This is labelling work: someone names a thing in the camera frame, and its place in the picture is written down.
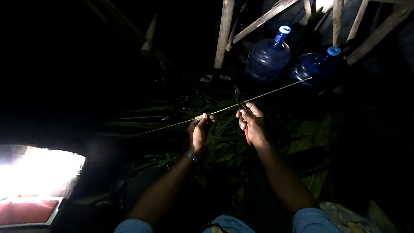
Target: red cloth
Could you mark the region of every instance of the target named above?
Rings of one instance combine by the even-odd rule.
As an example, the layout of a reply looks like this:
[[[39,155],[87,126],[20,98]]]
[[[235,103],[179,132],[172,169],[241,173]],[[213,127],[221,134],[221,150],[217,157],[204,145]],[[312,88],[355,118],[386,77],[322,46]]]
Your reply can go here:
[[[45,223],[58,201],[7,202],[0,204],[0,225]]]

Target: plastic bottle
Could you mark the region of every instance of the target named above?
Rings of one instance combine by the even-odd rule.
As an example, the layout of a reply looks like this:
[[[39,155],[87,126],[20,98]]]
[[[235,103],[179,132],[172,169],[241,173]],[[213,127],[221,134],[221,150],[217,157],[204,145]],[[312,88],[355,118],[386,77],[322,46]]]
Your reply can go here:
[[[312,77],[306,82],[298,84],[302,89],[314,90],[317,92],[325,91],[335,85],[335,78],[338,70],[342,65],[341,60],[337,59],[337,55],[341,53],[341,49],[332,46],[328,48],[327,53],[308,53],[300,55],[289,72],[289,82],[297,82],[299,80]]]
[[[259,82],[274,81],[291,57],[289,46],[283,42],[290,30],[288,26],[281,26],[275,39],[256,43],[244,73]]]

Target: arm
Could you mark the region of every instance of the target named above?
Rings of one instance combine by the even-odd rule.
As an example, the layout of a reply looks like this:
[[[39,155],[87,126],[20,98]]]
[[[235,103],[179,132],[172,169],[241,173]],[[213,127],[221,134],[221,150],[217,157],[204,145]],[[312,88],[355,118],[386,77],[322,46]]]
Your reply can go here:
[[[306,186],[285,161],[277,154],[265,137],[263,113],[251,102],[246,110],[238,110],[239,125],[248,128],[248,137],[255,146],[273,192],[293,215],[303,208],[319,208]]]
[[[187,128],[190,136],[188,151],[198,159],[208,147],[207,132],[212,121],[214,121],[213,116],[207,119],[207,114],[204,113],[202,118],[193,120]],[[139,219],[149,225],[157,223],[174,203],[183,180],[193,164],[194,162],[189,157],[183,156],[165,175],[143,193],[128,218]]]

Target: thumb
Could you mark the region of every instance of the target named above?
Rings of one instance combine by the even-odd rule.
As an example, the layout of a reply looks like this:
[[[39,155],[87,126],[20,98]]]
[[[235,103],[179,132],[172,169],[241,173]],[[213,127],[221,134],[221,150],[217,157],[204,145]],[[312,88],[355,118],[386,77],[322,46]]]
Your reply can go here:
[[[242,109],[240,110],[241,112],[241,116],[249,123],[250,121],[252,121],[254,119],[254,115],[252,113],[252,111],[249,108],[246,109]]]
[[[200,129],[204,129],[204,125],[207,122],[207,113],[203,113],[202,117],[199,119],[199,122],[197,124]]]

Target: blue bottle cap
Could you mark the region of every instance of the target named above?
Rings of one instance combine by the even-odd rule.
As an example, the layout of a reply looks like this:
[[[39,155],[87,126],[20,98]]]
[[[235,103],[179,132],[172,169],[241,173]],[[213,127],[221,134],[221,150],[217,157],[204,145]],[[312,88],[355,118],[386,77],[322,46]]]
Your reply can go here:
[[[336,47],[336,46],[332,46],[329,47],[329,49],[327,50],[328,54],[331,56],[337,56],[341,53],[341,49]]]
[[[288,27],[288,26],[281,26],[280,28],[279,28],[279,32],[281,32],[281,33],[283,33],[283,34],[289,34],[289,32],[290,32],[290,27]]]

